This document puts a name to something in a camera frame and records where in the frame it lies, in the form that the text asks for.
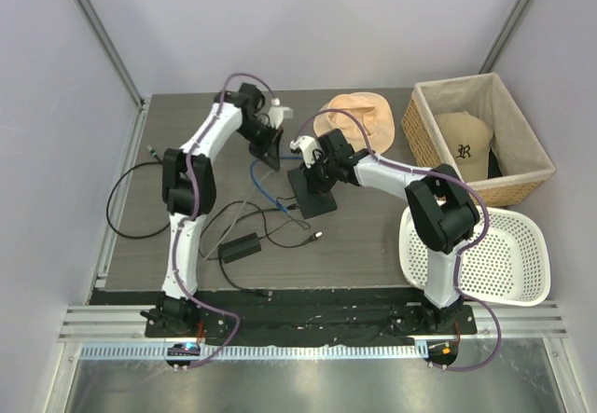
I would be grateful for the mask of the black network switch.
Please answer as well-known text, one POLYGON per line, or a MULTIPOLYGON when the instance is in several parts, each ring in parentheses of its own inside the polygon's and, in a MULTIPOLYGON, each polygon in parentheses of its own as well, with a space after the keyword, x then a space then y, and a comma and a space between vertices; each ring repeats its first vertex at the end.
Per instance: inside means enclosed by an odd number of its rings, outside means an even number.
POLYGON ((307 220, 338 209, 332 193, 320 194, 311 191, 301 168, 289 170, 287 178, 297 200, 302 217, 307 220))

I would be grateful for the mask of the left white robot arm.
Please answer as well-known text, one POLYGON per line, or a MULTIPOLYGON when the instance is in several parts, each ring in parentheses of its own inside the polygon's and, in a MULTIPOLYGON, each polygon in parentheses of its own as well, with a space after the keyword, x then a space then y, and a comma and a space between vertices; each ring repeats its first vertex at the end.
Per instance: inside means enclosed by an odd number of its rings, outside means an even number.
POLYGON ((197 292, 202 226, 215 206, 217 155, 229 137, 238 133, 248 142, 254 158, 274 171, 280 169, 285 109, 272 97, 267 114, 261 115, 264 104, 265 95, 253 84, 243 83, 237 91, 223 90, 192 137, 164 152, 161 195, 171 238, 157 311, 178 337, 191 336, 199 324, 199 309, 191 297, 197 292))

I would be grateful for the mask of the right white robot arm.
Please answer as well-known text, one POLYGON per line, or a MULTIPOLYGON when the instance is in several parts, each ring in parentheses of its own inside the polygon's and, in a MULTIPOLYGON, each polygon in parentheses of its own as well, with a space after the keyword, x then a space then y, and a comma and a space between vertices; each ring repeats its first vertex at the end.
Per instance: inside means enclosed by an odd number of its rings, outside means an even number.
POLYGON ((410 167, 364 147, 355 150, 335 129, 318 138, 302 135, 290 143, 303 163, 293 190, 309 217, 337 208, 331 190, 338 182, 373 188, 407 202, 415 231, 427 252, 426 299, 421 320, 434 334, 445 332, 464 302, 457 288, 457 254, 470 243, 479 211, 454 168, 410 167))

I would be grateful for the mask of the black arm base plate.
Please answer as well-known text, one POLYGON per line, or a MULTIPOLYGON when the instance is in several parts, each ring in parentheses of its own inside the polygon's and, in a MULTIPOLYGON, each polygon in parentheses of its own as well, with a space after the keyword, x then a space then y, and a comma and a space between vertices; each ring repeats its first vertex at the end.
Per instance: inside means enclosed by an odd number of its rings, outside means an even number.
POLYGON ((147 337, 202 337, 210 345, 251 347, 385 346, 413 337, 472 336, 470 306, 459 305, 439 323, 423 292, 414 288, 273 290, 256 296, 238 291, 200 291, 191 301, 158 297, 142 311, 147 337))

